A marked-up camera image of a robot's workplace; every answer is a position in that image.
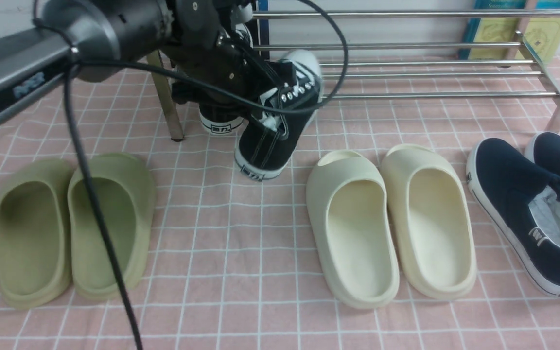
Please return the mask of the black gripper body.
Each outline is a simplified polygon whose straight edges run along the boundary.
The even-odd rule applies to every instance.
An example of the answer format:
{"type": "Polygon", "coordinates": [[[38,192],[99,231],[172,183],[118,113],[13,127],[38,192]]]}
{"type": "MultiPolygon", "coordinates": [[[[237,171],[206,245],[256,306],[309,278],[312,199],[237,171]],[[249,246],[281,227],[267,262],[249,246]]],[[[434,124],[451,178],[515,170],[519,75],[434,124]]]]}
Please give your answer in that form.
{"type": "Polygon", "coordinates": [[[165,55],[178,73],[258,104],[270,89],[246,23],[251,0],[169,0],[172,37],[165,55]]]}

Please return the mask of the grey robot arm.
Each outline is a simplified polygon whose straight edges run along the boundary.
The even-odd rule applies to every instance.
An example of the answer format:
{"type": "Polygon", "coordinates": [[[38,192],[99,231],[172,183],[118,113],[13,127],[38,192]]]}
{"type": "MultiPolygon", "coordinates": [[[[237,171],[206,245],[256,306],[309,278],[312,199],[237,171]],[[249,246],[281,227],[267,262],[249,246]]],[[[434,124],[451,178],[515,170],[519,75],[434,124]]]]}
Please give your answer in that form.
{"type": "Polygon", "coordinates": [[[78,159],[72,120],[74,78],[103,82],[151,53],[163,51],[193,80],[198,102],[232,108],[258,102],[273,71],[236,34],[248,0],[49,0],[33,27],[0,38],[0,126],[58,86],[78,159]]]}

